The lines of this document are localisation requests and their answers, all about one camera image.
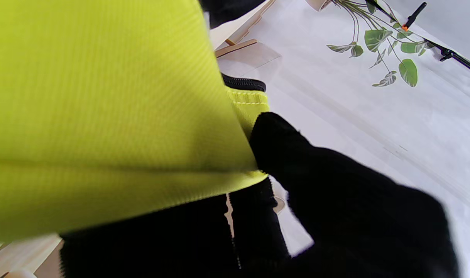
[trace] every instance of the artificial plant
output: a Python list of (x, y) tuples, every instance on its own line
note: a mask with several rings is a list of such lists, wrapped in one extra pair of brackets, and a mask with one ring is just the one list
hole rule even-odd
[(418, 42), (410, 39), (410, 35), (413, 33), (410, 31), (405, 31), (401, 28), (401, 25), (394, 16), (394, 12), (387, 3), (385, 4), (388, 6), (389, 11), (391, 12), (391, 20), (389, 23), (374, 15), (374, 12), (376, 12), (376, 7), (369, 4), (368, 2), (359, 3), (353, 2), (351, 0), (331, 1), (338, 7), (341, 7), (347, 11), (352, 17), (353, 38), (350, 44), (346, 44), (344, 46), (333, 46), (328, 44), (327, 46), (329, 49), (339, 53), (351, 51), (352, 56), (350, 56), (350, 58), (362, 55), (363, 48), (357, 44), (358, 38), (360, 36), (360, 24), (358, 23), (358, 19), (362, 18), (362, 20), (369, 27), (369, 30), (366, 30), (364, 34), (365, 45), (369, 51), (377, 53), (377, 60), (370, 68), (383, 63), (388, 71), (388, 74), (386, 74), (386, 76), (378, 84), (374, 84), (372, 86), (388, 86), (393, 84), (397, 79), (397, 71), (390, 70), (388, 65), (383, 60), (386, 54), (386, 48), (384, 48), (382, 51), (380, 50), (381, 45), (385, 42), (388, 42), (386, 45), (387, 53), (388, 55), (393, 53), (394, 56), (396, 56), (398, 59), (400, 76), (407, 84), (415, 87), (418, 81), (417, 66), (412, 59), (401, 60), (396, 53), (395, 47), (400, 44), (400, 49), (402, 52), (410, 54), (418, 53), (418, 55), (421, 56), (425, 53), (426, 49), (430, 49), (434, 46), (426, 42), (424, 39)]

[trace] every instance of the black glove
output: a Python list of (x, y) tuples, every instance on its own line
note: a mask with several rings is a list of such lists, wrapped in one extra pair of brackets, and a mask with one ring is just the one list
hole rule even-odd
[(259, 168), (289, 192), (289, 206), (315, 242), (280, 274), (459, 276), (443, 207), (430, 195), (312, 146), (274, 113), (258, 117), (250, 145)]

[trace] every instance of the green leaf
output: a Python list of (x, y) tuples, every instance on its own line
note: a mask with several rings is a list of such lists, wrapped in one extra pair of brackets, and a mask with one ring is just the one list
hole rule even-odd
[(434, 44), (431, 44), (430, 42), (426, 42), (424, 47), (425, 47), (426, 49), (431, 49), (431, 48), (434, 47)]
[(334, 46), (332, 44), (326, 44), (326, 46), (329, 47), (329, 49), (331, 49), (332, 51), (343, 53), (343, 52), (349, 51), (352, 47), (355, 46), (355, 44), (357, 43), (352, 42), (351, 44), (346, 44), (344, 46)]
[(350, 58), (359, 57), (362, 54), (363, 54), (362, 46), (354, 46), (352, 47), (352, 56), (350, 56)]
[(411, 59), (405, 59), (399, 65), (401, 78), (412, 87), (417, 86), (418, 74), (417, 66)]
[(374, 84), (372, 85), (373, 87), (386, 87), (388, 85), (391, 85), (396, 81), (396, 76), (394, 75), (396, 71), (389, 72), (384, 79), (379, 81), (379, 84)]
[(374, 12), (376, 12), (376, 6), (370, 4), (369, 2), (367, 2), (367, 9), (369, 9), (370, 13), (373, 14)]
[(379, 65), (379, 63), (383, 60), (385, 53), (386, 53), (386, 49), (383, 50), (382, 53), (379, 53), (379, 52), (378, 52), (378, 53), (377, 53), (377, 61), (376, 61), (376, 63), (373, 64), (372, 67), (370, 67), (369, 69), (375, 67), (376, 65)]
[(406, 37), (410, 36), (411, 34), (413, 34), (412, 32), (410, 31), (403, 31), (403, 30), (399, 30), (399, 33), (396, 35), (396, 38), (397, 39), (406, 39)]
[(414, 44), (413, 42), (401, 43), (401, 51), (404, 53), (418, 53), (423, 47), (424, 44)]
[(376, 52), (379, 46), (392, 34), (388, 30), (367, 30), (365, 32), (365, 44), (367, 49)]
[(394, 47), (395, 47), (397, 44), (398, 44), (398, 41), (392, 42), (392, 45), (390, 45), (390, 47), (388, 48), (388, 56), (389, 56), (389, 54), (391, 54), (392, 49), (394, 49)]

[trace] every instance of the black fabric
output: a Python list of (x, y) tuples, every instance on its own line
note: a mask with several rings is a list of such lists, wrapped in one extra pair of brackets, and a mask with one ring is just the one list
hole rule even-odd
[(264, 0), (199, 0), (204, 11), (209, 12), (209, 25), (216, 28), (248, 13)]
[(63, 235), (64, 275), (459, 277), (448, 222), (433, 197), (312, 146), (274, 113), (258, 117), (250, 145), (314, 240), (301, 255), (288, 255), (266, 179), (230, 194), (235, 248), (223, 195)]
[(230, 193), (230, 203), (242, 269), (273, 270), (290, 258), (273, 210), (277, 203), (269, 178)]
[(169, 277), (238, 270), (225, 195), (64, 234), (66, 278)]
[(458, 277), (441, 204), (336, 151), (314, 147), (283, 118), (261, 114), (250, 144), (289, 192), (315, 245), (277, 272), (323, 277)]

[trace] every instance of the plant stem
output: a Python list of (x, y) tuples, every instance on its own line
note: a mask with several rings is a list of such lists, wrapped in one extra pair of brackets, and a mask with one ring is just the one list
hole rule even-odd
[(347, 7), (345, 7), (345, 6), (343, 6), (343, 7), (345, 8), (345, 11), (347, 11), (353, 19), (353, 39), (352, 39), (352, 42), (354, 42), (355, 41), (355, 31), (357, 30), (356, 26), (358, 25), (358, 21), (357, 21), (357, 24), (355, 24), (355, 18), (353, 17), (352, 12)]
[(371, 23), (372, 23), (372, 26), (374, 26), (374, 28), (376, 30), (378, 30), (378, 27), (374, 24), (374, 21), (372, 19), (370, 19), (369, 17), (367, 17), (366, 15), (358, 12), (357, 10), (362, 10), (362, 9), (359, 9), (359, 8), (354, 8), (353, 5), (348, 5), (348, 4), (343, 4), (343, 7), (348, 7), (348, 9), (350, 9), (350, 11), (352, 11), (354, 14), (358, 14), (358, 16), (360, 16), (364, 21), (365, 23), (367, 23), (367, 25), (369, 26), (369, 28), (372, 30), (372, 27), (369, 25), (369, 23), (367, 22), (367, 20), (369, 20)]
[(386, 1), (383, 1), (387, 6), (388, 6), (388, 9), (390, 10), (391, 14), (392, 14), (392, 17), (396, 20), (396, 22), (399, 23), (397, 17), (394, 15), (394, 12), (392, 12), (392, 9), (391, 7), (389, 6), (389, 4), (386, 2)]
[(396, 51), (394, 51), (394, 47), (392, 47), (391, 42), (389, 41), (389, 39), (387, 39), (387, 40), (388, 40), (388, 44), (390, 44), (390, 46), (391, 46), (391, 49), (392, 49), (392, 52), (394, 53), (394, 56), (396, 56), (396, 58), (398, 59), (399, 63), (403, 65), (403, 62), (401, 61), (401, 59), (400, 59), (400, 58), (398, 57), (398, 55), (396, 54)]
[[(378, 30), (378, 27), (374, 24), (374, 22), (375, 22), (377, 25), (380, 25), (380, 24), (377, 23), (375, 20), (373, 20), (370, 16), (373, 16), (373, 17), (377, 18), (378, 20), (382, 21), (383, 23), (385, 23), (386, 25), (388, 25), (389, 27), (391, 27), (393, 30), (396, 30), (398, 33), (402, 33), (401, 31), (397, 30), (396, 28), (394, 28), (392, 25), (390, 25), (390, 24), (387, 23), (386, 21), (382, 20), (381, 18), (379, 18), (379, 17), (377, 17), (377, 16), (375, 16), (375, 15), (373, 15), (373, 14), (370, 14), (370, 13), (366, 12), (365, 10), (360, 9), (360, 8), (358, 8), (358, 7), (356, 7), (356, 6), (354, 7), (353, 4), (344, 4), (344, 3), (342, 3), (342, 4), (344, 5), (343, 7), (346, 6), (346, 7), (348, 7), (349, 9), (351, 9), (351, 11), (357, 13), (360, 17), (362, 17), (362, 18), (364, 19), (364, 21), (366, 20), (365, 18), (367, 18), (367, 19), (372, 23), (372, 25), (374, 26), (374, 28), (376, 28), (376, 30)], [(396, 39), (396, 38), (393, 37), (392, 35), (391, 35), (391, 38), (394, 39), (394, 40), (396, 40), (396, 41), (398, 41), (398, 42), (403, 42), (403, 41), (401, 41), (401, 40), (399, 40), (399, 39)], [(424, 41), (422, 41), (422, 42), (415, 42), (415, 41), (409, 39), (409, 38), (406, 37), (406, 36), (405, 36), (405, 38), (408, 39), (410, 42), (412, 42), (412, 43), (414, 43), (414, 44), (423, 44), (423, 43), (424, 43)]]
[(383, 62), (384, 66), (386, 67), (386, 69), (388, 70), (388, 73), (389, 73), (390, 70), (388, 69), (388, 65), (386, 65), (386, 63), (384, 62), (384, 60), (383, 60), (383, 58), (382, 58), (382, 56), (381, 56), (381, 53), (378, 53), (378, 55), (379, 55), (379, 57), (381, 58), (381, 61)]
[(353, 1), (350, 1), (350, 0), (343, 0), (344, 2), (347, 2), (347, 3), (353, 3), (357, 6), (360, 6), (360, 7), (367, 7), (366, 4), (362, 4), (362, 3), (357, 3), (357, 2), (353, 2)]

